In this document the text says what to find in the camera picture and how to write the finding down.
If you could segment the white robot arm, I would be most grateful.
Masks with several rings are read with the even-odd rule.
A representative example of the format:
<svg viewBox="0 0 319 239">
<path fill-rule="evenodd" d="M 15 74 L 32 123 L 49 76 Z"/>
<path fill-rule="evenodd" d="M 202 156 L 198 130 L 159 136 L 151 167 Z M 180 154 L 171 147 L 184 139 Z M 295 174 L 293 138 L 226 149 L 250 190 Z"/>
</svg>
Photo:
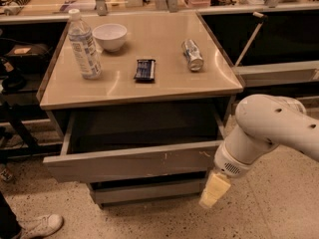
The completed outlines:
<svg viewBox="0 0 319 239">
<path fill-rule="evenodd" d="M 211 208 L 262 155 L 280 145 L 319 160 L 319 120 L 307 115 L 297 100 L 251 95 L 235 109 L 236 126 L 218 147 L 199 205 Z"/>
</svg>

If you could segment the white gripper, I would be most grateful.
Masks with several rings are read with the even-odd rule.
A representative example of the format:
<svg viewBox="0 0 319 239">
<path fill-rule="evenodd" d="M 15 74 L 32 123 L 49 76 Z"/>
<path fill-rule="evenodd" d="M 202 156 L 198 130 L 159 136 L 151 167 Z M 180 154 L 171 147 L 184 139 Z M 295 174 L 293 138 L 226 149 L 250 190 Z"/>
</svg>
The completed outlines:
<svg viewBox="0 0 319 239">
<path fill-rule="evenodd" d="M 210 209 L 230 188 L 229 177 L 245 175 L 252 167 L 253 148 L 240 144 L 228 144 L 225 140 L 217 149 L 214 165 L 220 172 L 209 174 L 200 195 L 199 205 Z"/>
</svg>

